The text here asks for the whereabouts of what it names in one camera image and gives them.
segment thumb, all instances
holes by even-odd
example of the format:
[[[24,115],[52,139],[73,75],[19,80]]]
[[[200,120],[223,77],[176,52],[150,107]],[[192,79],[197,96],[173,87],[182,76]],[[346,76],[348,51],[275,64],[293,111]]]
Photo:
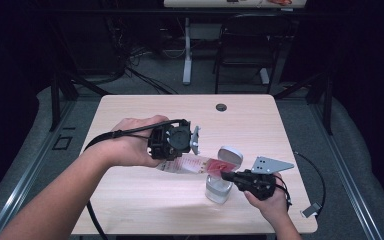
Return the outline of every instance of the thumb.
[[[246,199],[248,200],[248,202],[249,202],[252,206],[258,208],[257,205],[258,205],[258,203],[260,202],[260,200],[259,200],[258,198],[256,198],[256,197],[254,196],[254,194],[252,194],[252,193],[249,192],[249,191],[244,191],[244,195],[245,195]]]

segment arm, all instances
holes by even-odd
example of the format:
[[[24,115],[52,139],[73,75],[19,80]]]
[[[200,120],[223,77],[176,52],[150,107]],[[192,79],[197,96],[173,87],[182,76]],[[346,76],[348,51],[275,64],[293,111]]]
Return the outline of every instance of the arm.
[[[282,185],[282,182],[276,178],[276,182]],[[274,194],[269,199],[260,201],[252,193],[246,191],[245,197],[249,203],[258,208],[261,215],[272,225],[279,240],[298,240],[301,239],[295,225],[292,223],[286,209],[285,193],[276,188]]]
[[[112,131],[168,120],[123,119]],[[151,130],[137,133],[148,137]],[[82,153],[61,175],[29,202],[4,228],[0,239],[67,239],[105,172],[113,166],[156,167],[147,140],[121,137],[99,142]]]

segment hand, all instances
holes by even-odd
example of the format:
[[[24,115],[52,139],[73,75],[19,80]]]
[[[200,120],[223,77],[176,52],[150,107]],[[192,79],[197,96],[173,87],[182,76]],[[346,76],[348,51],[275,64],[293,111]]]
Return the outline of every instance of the hand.
[[[280,173],[274,173],[274,175],[282,178]],[[280,186],[283,184],[278,178],[276,178],[276,183]],[[284,218],[289,218],[288,210],[286,208],[285,192],[283,192],[280,188],[276,187],[273,196],[264,201],[260,201],[248,191],[245,192],[245,197],[252,206],[260,210],[263,217],[267,219],[273,227],[276,227],[276,225],[279,222],[282,222]]]
[[[121,120],[111,131],[129,130],[167,121],[168,118],[156,115],[147,119],[125,118]],[[136,132],[134,135],[149,137],[152,129]],[[99,153],[111,166],[147,166],[156,167],[161,161],[152,159],[147,152],[148,140],[146,138],[123,136],[111,140],[102,141],[90,147],[99,148]]]

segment wrist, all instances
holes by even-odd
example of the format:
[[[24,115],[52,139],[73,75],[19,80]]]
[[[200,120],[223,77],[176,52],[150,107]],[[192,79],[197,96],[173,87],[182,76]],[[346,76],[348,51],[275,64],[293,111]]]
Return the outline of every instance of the wrist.
[[[108,170],[114,166],[111,148],[106,142],[107,141],[98,142],[86,149],[82,154],[94,159],[97,163],[99,162],[100,167],[104,170]]]
[[[290,225],[293,225],[292,220],[288,214],[276,215],[271,218],[267,217],[266,219],[276,232],[280,229],[284,229]]]
[[[271,223],[278,239],[302,239],[289,215],[286,218]]]

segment strap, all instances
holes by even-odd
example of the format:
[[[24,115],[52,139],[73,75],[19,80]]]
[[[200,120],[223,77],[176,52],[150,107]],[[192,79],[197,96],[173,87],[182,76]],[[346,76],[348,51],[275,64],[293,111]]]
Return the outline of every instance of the strap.
[[[125,135],[124,132],[121,130],[103,133],[101,135],[96,136],[94,139],[92,139],[92,141],[90,141],[89,144],[85,147],[85,150],[88,149],[90,146],[97,144],[98,142],[108,140],[108,139],[113,139],[113,138],[119,138],[124,135]]]
[[[289,195],[289,192],[288,192],[288,188],[286,187],[286,184],[283,181],[283,179],[281,179],[280,177],[275,176],[275,175],[273,175],[273,176],[275,178],[279,179],[283,183],[283,186],[285,186],[285,187],[283,187],[283,186],[280,186],[278,184],[275,184],[275,186],[277,188],[280,188],[280,189],[282,189],[285,192],[285,194],[286,194],[286,210],[289,210],[289,207],[292,206],[292,201],[291,201],[291,196]]]

